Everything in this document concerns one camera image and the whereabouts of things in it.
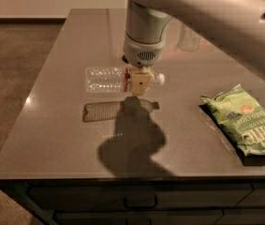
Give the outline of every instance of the drawer handle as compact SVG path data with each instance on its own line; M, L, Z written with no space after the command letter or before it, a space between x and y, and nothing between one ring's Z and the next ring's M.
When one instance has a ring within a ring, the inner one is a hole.
M128 199L124 198L125 209L138 209L138 210L156 209L157 205L158 205L158 199L156 196L154 196L154 204L153 205L147 205L147 206L130 205L128 203Z
M147 219L147 222L148 222L148 223L147 223L148 225L152 225L152 221L151 221L150 218ZM135 223L135 222L133 222L133 221L131 221L131 220L128 220L128 219L125 220L125 225L137 225L138 223L140 224L139 221L137 221L137 222Z

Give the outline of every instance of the floor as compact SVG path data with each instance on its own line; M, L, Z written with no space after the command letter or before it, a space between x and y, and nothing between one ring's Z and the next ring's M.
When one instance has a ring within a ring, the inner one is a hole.
M0 151L61 29L61 22L0 23ZM0 190L1 224L42 223Z

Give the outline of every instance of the water bottle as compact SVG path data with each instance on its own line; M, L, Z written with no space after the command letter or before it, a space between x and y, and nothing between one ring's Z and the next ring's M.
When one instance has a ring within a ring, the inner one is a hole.
M133 67L88 67L85 71L85 87L88 93L121 93L131 91L131 76L138 68ZM142 71L150 74L150 85L163 85L165 77L150 68Z

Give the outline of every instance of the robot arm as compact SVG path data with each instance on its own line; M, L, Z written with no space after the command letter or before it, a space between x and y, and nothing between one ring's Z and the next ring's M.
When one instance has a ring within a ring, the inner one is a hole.
M124 47L131 65L160 59L170 16L265 75L265 0L129 0Z

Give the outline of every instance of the snack bag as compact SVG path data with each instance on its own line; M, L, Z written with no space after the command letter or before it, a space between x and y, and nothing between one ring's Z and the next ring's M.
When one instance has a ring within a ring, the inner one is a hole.
M265 109L240 85L215 98L200 98L218 126L246 157L265 156Z

